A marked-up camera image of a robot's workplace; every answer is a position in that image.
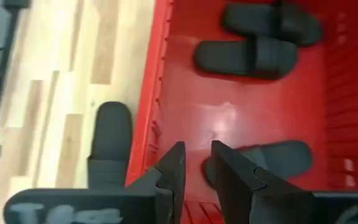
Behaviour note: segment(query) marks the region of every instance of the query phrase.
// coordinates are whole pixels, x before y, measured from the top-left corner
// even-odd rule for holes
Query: black slide sandal
[[[290,72],[298,60],[295,44],[270,37],[242,41],[202,41],[195,63],[206,71],[276,80]]]
[[[319,20],[291,2],[269,4],[234,3],[226,6],[223,26],[239,35],[265,35],[311,46],[322,39]]]
[[[309,146],[299,140],[256,145],[236,150],[258,166],[283,179],[306,172],[313,162]],[[203,173],[207,183],[212,187],[214,186],[213,169],[211,158],[209,157],[203,164]]]
[[[90,189],[124,187],[132,147],[132,117],[126,105],[107,102],[96,115],[88,158]]]

